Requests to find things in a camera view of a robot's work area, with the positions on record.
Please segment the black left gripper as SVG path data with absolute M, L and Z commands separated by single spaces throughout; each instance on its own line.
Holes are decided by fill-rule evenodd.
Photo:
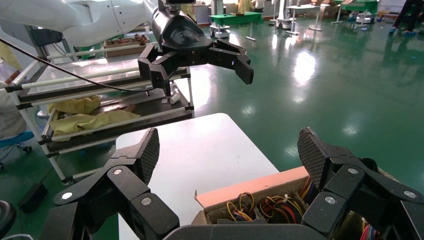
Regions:
M 179 66 L 209 63 L 234 70 L 246 85 L 252 84 L 254 70 L 247 50 L 223 39 L 213 43 L 181 10 L 157 9 L 152 16 L 152 30 L 162 51 L 148 44 L 137 60 L 139 73 L 153 88 L 162 89 L 166 97 L 171 96 L 170 76 Z

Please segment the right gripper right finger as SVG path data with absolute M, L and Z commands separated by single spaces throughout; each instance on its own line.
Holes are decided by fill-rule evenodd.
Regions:
M 347 148 L 323 142 L 310 127 L 300 130 L 297 150 L 318 189 L 303 225 L 330 240 L 354 212 L 384 240 L 423 239 L 424 197 L 417 190 L 367 167 Z

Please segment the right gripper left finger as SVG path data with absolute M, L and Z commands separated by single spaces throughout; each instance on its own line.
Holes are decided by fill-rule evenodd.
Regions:
M 141 240 L 162 240 L 180 225 L 178 216 L 148 184 L 159 159 L 158 130 L 114 152 L 94 174 L 59 192 L 44 222 L 42 240 L 90 240 L 115 214 Z

